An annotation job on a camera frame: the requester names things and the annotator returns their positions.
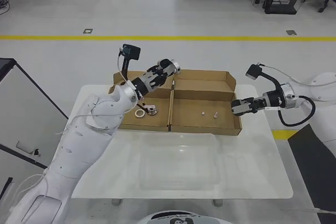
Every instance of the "table leg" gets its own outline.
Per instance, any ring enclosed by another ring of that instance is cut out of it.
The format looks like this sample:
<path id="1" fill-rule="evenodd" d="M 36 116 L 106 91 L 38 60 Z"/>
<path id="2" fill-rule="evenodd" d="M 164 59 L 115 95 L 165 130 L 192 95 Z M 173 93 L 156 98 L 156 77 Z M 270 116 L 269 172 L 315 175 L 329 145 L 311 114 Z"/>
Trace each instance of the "table leg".
<path id="1" fill-rule="evenodd" d="M 119 206 L 122 204 L 122 199 L 112 199 L 111 204 L 114 206 Z"/>
<path id="2" fill-rule="evenodd" d="M 216 207 L 222 207 L 223 206 L 223 199 L 213 199 L 213 204 Z"/>

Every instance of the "transparent plastic container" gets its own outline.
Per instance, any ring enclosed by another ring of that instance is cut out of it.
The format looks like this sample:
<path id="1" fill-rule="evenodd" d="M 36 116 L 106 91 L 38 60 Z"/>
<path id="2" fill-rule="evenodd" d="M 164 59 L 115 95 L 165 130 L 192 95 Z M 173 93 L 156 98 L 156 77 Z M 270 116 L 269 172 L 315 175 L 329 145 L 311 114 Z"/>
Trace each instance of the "transparent plastic container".
<path id="1" fill-rule="evenodd" d="M 219 182 L 217 147 L 212 134 L 143 134 L 138 143 L 140 188 L 213 189 Z"/>

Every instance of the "washer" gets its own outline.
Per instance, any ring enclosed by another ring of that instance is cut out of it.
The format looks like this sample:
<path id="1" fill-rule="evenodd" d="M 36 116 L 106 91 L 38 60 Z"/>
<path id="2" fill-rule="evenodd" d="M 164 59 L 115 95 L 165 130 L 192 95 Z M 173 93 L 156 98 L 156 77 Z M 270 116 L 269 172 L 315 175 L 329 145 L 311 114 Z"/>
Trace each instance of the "washer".
<path id="1" fill-rule="evenodd" d="M 134 114 L 135 114 L 136 118 L 142 118 L 142 117 L 144 117 L 146 112 L 142 109 L 138 109 L 138 110 L 136 110 L 136 112 Z"/>

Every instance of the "cardboard box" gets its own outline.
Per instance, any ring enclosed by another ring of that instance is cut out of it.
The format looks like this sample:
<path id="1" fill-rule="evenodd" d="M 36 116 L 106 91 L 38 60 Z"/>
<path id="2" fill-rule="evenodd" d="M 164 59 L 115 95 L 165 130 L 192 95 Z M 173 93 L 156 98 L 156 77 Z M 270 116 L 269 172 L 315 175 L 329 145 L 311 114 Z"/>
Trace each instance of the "cardboard box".
<path id="1" fill-rule="evenodd" d="M 130 80 L 133 80 L 143 74 L 144 72 L 129 71 L 127 76 Z M 123 82 L 123 79 L 119 73 L 113 75 L 113 82 L 115 85 Z M 147 105 L 155 105 L 157 107 L 158 112 L 156 115 L 149 116 L 146 114 L 142 118 L 136 118 L 134 113 L 136 110 L 140 109 L 138 106 L 136 106 L 133 110 L 125 114 L 119 128 L 168 132 L 171 112 L 172 82 L 173 77 L 169 77 L 163 86 L 144 97 L 144 103 Z"/>
<path id="2" fill-rule="evenodd" d="M 174 77 L 171 131 L 237 136 L 242 126 L 231 112 L 235 86 L 228 72 L 182 70 Z"/>

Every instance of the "yellow floor line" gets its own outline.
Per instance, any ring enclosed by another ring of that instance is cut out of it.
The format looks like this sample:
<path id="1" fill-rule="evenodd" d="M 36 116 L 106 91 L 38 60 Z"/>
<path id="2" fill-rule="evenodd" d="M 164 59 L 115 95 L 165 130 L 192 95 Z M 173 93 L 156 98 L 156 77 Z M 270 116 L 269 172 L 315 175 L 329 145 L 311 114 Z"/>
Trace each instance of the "yellow floor line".
<path id="1" fill-rule="evenodd" d="M 0 40 L 139 40 L 139 41 L 279 41 L 336 42 L 336 36 L 22 36 L 0 35 Z"/>
<path id="2" fill-rule="evenodd" d="M 276 140 L 288 140 L 297 132 L 298 130 L 272 130 L 274 139 Z"/>

